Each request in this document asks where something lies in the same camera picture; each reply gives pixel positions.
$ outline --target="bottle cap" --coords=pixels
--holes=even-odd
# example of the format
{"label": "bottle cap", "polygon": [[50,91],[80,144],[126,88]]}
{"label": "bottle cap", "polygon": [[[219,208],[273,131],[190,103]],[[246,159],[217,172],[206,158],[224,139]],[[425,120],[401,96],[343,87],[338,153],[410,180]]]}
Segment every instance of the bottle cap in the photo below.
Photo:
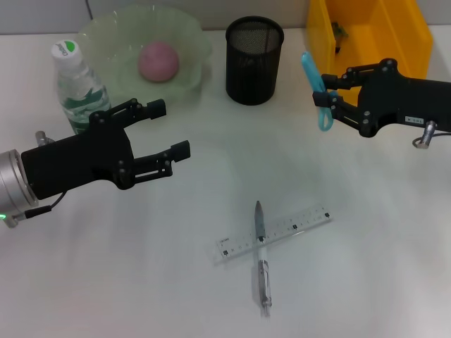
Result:
{"label": "bottle cap", "polygon": [[83,61],[80,47],[73,40],[61,40],[55,43],[51,48],[51,55],[58,70],[70,70]]}

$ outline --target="blue scissor handle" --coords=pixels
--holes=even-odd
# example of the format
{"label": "blue scissor handle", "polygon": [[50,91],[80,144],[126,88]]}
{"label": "blue scissor handle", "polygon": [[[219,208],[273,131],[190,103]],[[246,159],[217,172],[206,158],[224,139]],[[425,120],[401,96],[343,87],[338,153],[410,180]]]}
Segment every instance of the blue scissor handle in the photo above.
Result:
{"label": "blue scissor handle", "polygon": [[[314,92],[327,92],[326,86],[324,85],[323,79],[321,79],[321,75],[319,74],[318,69],[316,68],[315,61],[311,57],[311,54],[308,51],[302,53],[301,64],[304,68],[305,75],[310,82],[311,89]],[[332,96],[338,96],[338,93],[332,91],[329,93]],[[324,125],[325,117],[327,116],[327,125]],[[332,112],[330,108],[320,107],[319,108],[319,119],[318,126],[319,129],[323,132],[327,132],[332,128],[333,118]]]}

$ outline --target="transparent ruler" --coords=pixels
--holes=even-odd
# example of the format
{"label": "transparent ruler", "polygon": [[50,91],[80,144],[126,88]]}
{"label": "transparent ruler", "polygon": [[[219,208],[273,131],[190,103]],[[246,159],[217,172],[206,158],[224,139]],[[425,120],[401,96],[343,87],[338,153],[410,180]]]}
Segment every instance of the transparent ruler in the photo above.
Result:
{"label": "transparent ruler", "polygon": [[266,246],[286,237],[301,234],[331,220],[330,213],[321,204],[316,204],[289,217],[265,223],[266,240],[264,243],[257,241],[255,234],[249,232],[236,238],[221,239],[216,242],[216,246],[222,258],[229,259],[258,249],[260,246]]}

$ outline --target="green glass bowl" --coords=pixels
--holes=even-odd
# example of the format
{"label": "green glass bowl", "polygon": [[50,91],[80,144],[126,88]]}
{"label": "green glass bowl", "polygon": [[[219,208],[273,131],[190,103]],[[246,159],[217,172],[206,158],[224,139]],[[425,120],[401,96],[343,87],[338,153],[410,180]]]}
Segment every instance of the green glass bowl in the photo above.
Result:
{"label": "green glass bowl", "polygon": [[[91,21],[78,33],[85,60],[100,75],[113,106],[133,97],[142,104],[178,100],[202,78],[211,44],[200,23],[178,9],[135,4]],[[180,68],[167,82],[150,82],[137,69],[142,47],[162,41],[178,53]]]}

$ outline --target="black mesh pencil holder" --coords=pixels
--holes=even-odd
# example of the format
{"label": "black mesh pencil holder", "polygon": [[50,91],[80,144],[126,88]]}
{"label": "black mesh pencil holder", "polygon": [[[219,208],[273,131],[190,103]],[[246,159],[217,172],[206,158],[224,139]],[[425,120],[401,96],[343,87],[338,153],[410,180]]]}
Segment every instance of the black mesh pencil holder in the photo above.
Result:
{"label": "black mesh pencil holder", "polygon": [[267,18],[247,16],[234,21],[225,35],[228,95],[248,106],[268,101],[276,89],[282,28]]}

